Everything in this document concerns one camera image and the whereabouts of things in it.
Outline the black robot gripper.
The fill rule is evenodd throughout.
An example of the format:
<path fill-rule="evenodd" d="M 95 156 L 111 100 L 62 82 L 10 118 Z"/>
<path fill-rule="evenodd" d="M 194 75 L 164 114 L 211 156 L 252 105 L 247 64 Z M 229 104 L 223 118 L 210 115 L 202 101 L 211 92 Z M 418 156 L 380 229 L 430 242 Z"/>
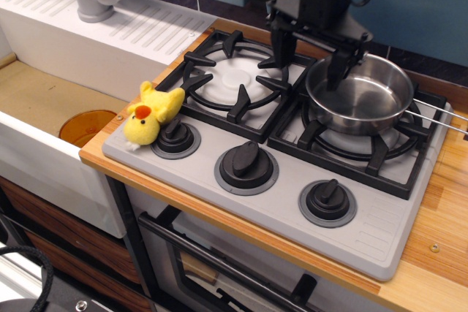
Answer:
<path fill-rule="evenodd" d="M 352 0 L 274 0 L 269 26 L 276 66 L 289 66 L 297 40 L 337 49 L 327 68 L 327 91 L 336 91 L 360 60 L 373 34 L 349 13 Z"/>

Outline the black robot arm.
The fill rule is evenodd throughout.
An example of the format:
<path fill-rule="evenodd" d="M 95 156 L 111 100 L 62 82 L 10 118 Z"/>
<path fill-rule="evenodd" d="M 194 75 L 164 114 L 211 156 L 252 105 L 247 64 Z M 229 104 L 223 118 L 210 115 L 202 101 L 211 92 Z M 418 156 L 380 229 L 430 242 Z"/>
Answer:
<path fill-rule="evenodd" d="M 292 62 L 298 40 L 332 48 L 326 76 L 329 91 L 335 91 L 350 70 L 362 62 L 366 44 L 373 38 L 349 12 L 350 6 L 363 7 L 370 0 L 257 1 L 271 8 L 267 23 L 279 68 Z"/>

